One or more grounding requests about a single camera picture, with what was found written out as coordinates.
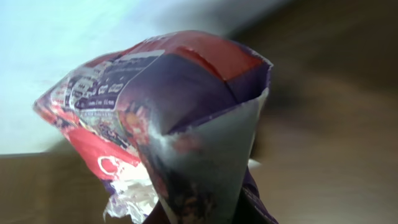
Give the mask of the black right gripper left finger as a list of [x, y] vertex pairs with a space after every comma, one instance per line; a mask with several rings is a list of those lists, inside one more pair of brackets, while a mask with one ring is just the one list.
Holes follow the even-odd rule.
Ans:
[[160, 202], [157, 202], [153, 211], [142, 224], [170, 224], [170, 220]]

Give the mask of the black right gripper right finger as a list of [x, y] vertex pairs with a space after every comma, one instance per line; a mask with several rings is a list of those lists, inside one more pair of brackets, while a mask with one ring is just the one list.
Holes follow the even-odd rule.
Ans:
[[232, 224], [271, 224], [264, 205], [247, 187], [241, 189]]

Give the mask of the red purple snack pack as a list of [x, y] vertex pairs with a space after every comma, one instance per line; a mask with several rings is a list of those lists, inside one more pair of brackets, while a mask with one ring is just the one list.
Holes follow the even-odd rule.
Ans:
[[186, 30], [77, 67], [38, 98], [110, 192], [104, 214], [143, 223], [232, 223], [272, 63], [220, 36]]

